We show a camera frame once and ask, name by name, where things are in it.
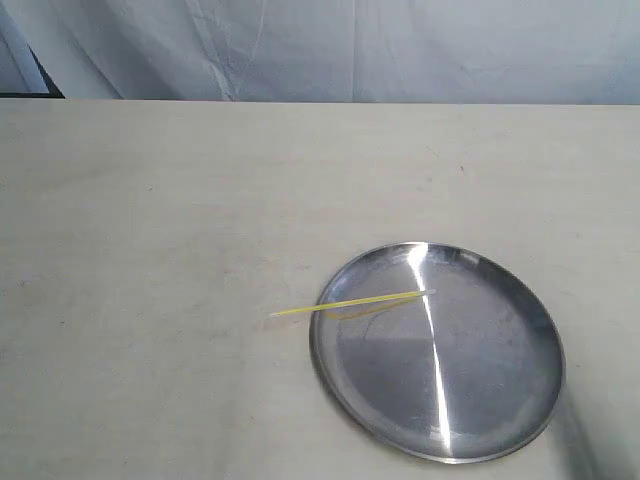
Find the thin yellow stick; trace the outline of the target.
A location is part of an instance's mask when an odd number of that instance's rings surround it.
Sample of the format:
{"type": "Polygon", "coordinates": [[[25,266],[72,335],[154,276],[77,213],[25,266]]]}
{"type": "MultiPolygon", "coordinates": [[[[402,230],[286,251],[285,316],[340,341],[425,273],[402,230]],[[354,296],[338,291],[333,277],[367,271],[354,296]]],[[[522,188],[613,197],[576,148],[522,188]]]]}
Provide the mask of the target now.
{"type": "Polygon", "coordinates": [[[400,293],[394,293],[394,294],[385,294],[385,295],[372,296],[372,297],[363,297],[363,298],[357,298],[352,300],[343,300],[338,302],[315,304],[315,305],[306,306],[306,307],[296,307],[292,309],[273,312],[269,314],[269,316],[281,317],[286,315],[311,313],[311,312],[353,307],[353,306],[359,306],[359,305],[383,303],[388,301],[408,300],[408,299],[423,297],[425,295],[431,295],[431,294],[434,294],[435,292],[436,290],[427,289],[427,290],[400,292],[400,293]]]}

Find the round stainless steel plate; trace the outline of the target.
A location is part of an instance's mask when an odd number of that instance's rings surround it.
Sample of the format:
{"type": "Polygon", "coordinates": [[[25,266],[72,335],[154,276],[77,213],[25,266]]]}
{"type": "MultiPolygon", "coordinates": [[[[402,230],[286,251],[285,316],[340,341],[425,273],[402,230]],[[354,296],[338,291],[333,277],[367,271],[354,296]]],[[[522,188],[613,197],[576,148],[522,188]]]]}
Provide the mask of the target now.
{"type": "Polygon", "coordinates": [[[556,326],[536,295],[492,260],[403,242],[352,259],[319,303],[418,290],[423,297],[315,312],[316,374],[353,424],[406,454],[493,460],[548,425],[565,380],[556,326]]]}

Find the white backdrop cloth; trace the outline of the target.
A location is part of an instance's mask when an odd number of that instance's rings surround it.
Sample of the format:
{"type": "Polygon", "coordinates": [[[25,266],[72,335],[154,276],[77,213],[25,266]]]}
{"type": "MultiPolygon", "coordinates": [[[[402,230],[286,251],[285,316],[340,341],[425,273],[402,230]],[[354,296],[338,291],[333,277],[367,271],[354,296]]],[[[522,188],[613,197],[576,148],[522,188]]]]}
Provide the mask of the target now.
{"type": "Polygon", "coordinates": [[[635,104],[635,1],[5,1],[68,98],[635,104]]]}

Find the dark frame at left edge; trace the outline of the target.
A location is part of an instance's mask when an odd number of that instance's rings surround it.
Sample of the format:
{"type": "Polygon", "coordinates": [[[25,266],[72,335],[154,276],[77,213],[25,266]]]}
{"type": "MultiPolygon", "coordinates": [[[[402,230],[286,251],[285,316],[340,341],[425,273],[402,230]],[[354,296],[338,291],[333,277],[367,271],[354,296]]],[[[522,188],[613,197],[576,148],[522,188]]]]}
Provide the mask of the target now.
{"type": "Polygon", "coordinates": [[[39,61],[39,59],[36,56],[36,54],[34,53],[34,51],[30,50],[30,53],[31,53],[31,55],[33,57],[33,60],[34,60],[34,62],[36,64],[38,70],[39,70],[39,74],[42,77],[42,80],[43,80],[43,82],[44,82],[44,84],[46,86],[47,91],[46,92],[35,92],[35,91],[29,91],[29,92],[8,92],[8,91],[6,91],[6,92],[4,92],[4,91],[2,91],[0,93],[0,96],[2,98],[65,99],[65,96],[60,91],[58,86],[54,83],[54,81],[49,76],[47,71],[44,69],[43,65],[39,61]]]}

